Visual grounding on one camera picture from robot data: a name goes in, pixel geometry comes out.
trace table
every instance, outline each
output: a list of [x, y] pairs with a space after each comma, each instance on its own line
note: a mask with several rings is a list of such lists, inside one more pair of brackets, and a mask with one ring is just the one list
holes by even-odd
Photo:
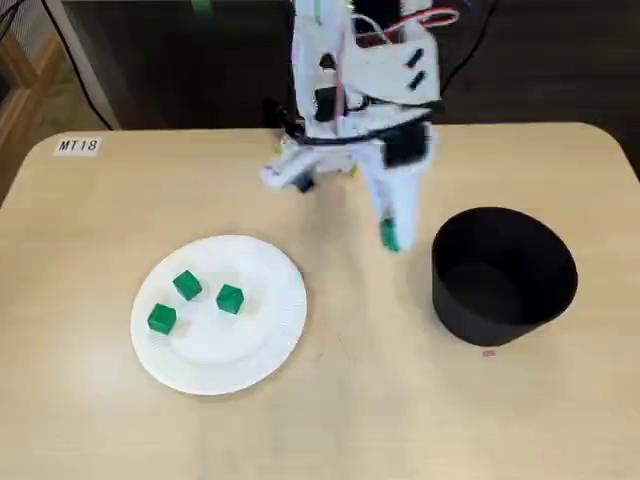
[[[310, 195], [259, 180], [268, 131], [104, 132], [96, 157], [37, 145], [0, 209], [0, 478], [603, 480], [640, 475], [640, 187], [583, 124], [447, 126], [417, 248], [381, 246], [363, 179]], [[519, 209], [580, 275], [560, 318], [485, 356], [430, 303], [456, 212]], [[282, 248], [309, 292], [287, 363], [224, 397], [139, 365], [134, 295], [209, 235]]]

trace black wire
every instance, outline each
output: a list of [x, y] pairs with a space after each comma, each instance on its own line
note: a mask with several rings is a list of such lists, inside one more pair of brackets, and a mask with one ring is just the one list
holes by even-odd
[[444, 96], [445, 92], [451, 85], [451, 82], [453, 81], [455, 76], [458, 73], [460, 73], [460, 70], [462, 70], [467, 65], [467, 63], [471, 61], [475, 53], [480, 48], [480, 45], [482, 45], [482, 41], [487, 36], [487, 31], [489, 30], [489, 22], [491, 21], [491, 17], [493, 17], [493, 14], [496, 12], [499, 4], [500, 4], [500, 0], [493, 0], [493, 3], [491, 3], [491, 6], [489, 7], [489, 11], [487, 12], [487, 16], [484, 19], [484, 23], [480, 28], [480, 33], [478, 33], [478, 37], [476, 38], [475, 43], [471, 47], [471, 50], [469, 50], [469, 53], [467, 54], [467, 56], [464, 57], [462, 61], [453, 70], [451, 70], [451, 73], [442, 84], [442, 88], [440, 89], [441, 97]]
[[16, 19], [16, 15], [18, 14], [18, 10], [25, 1], [26, 0], [16, 0], [13, 5], [8, 7], [4, 12], [0, 14], [0, 24], [2, 24], [2, 22], [9, 18], [9, 20], [7, 20], [6, 28], [2, 31], [2, 33], [0, 33], [0, 42], [4, 39], [5, 35], [9, 33], [11, 25], [13, 25], [13, 21]]
[[376, 138], [384, 138], [385, 136], [395, 133], [398, 130], [402, 130], [403, 128], [411, 127], [414, 125], [420, 125], [430, 119], [431, 119], [431, 112], [428, 112], [428, 113], [419, 115], [415, 118], [412, 118], [411, 120], [407, 120], [406, 122], [393, 125], [392, 127], [371, 130], [370, 132], [367, 132], [364, 135], [355, 135], [353, 137], [318, 138], [318, 137], [307, 137], [306, 135], [298, 135], [298, 136], [292, 136], [291, 138], [297, 143], [299, 143], [300, 145], [307, 145], [310, 147], [353, 145], [354, 143], [368, 142]]
[[85, 86], [84, 82], [82, 81], [82, 77], [80, 76], [80, 69], [78, 68], [78, 64], [74, 60], [73, 55], [71, 55], [71, 49], [69, 48], [69, 44], [67, 43], [67, 40], [64, 38], [64, 35], [62, 34], [62, 30], [60, 29], [58, 22], [56, 22], [56, 19], [53, 17], [53, 13], [51, 13], [51, 9], [49, 8], [49, 5], [47, 5], [47, 0], [41, 0], [41, 3], [42, 3], [42, 6], [44, 7], [45, 12], [47, 12], [47, 16], [49, 17], [49, 20], [51, 20], [51, 23], [53, 23], [53, 28], [55, 28], [56, 33], [58, 34], [58, 37], [62, 42], [62, 46], [67, 52], [67, 58], [71, 62], [71, 66], [73, 67], [73, 71], [75, 72], [76, 78], [78, 79], [78, 83], [80, 84], [80, 89], [84, 94], [84, 98], [87, 100], [87, 104], [89, 105], [89, 108], [91, 108], [91, 110], [93, 110], [93, 113], [96, 115], [96, 117], [98, 117], [98, 119], [102, 123], [104, 123], [105, 127], [107, 127], [109, 130], [113, 130], [114, 128], [109, 124], [109, 122], [107, 122], [106, 118], [102, 116], [102, 114], [98, 111], [93, 101], [91, 100], [91, 97], [89, 96], [89, 91], [87, 90], [87, 87]]

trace label sticker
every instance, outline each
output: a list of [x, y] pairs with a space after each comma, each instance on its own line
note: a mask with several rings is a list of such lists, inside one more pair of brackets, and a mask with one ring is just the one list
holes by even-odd
[[72, 156], [72, 157], [95, 157], [100, 150], [102, 138], [84, 137], [84, 138], [61, 138], [58, 146], [53, 154], [56, 157]]

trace paper plate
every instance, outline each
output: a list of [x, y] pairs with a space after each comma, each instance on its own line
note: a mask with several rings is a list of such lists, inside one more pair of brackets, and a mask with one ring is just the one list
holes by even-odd
[[[191, 301], [172, 283], [185, 270], [203, 288]], [[237, 315], [216, 304], [225, 283], [244, 293]], [[149, 329], [156, 303], [176, 309], [169, 335]], [[156, 380], [185, 393], [219, 395], [249, 387], [282, 365], [302, 335], [306, 315], [302, 275], [281, 250], [252, 237], [225, 235], [185, 245], [149, 273], [133, 302], [131, 340]]]

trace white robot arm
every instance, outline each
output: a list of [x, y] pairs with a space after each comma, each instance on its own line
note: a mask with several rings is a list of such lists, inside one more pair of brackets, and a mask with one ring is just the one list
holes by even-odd
[[[430, 114], [440, 80], [429, 28], [458, 18], [431, 0], [408, 3], [427, 5], [404, 5], [405, 17], [383, 31], [343, 0], [295, 1], [291, 61], [304, 127], [285, 128], [280, 157], [262, 171], [271, 187], [306, 192], [316, 171], [357, 165], [394, 251], [415, 243], [420, 174], [436, 143]], [[356, 19], [373, 33], [357, 34]]]

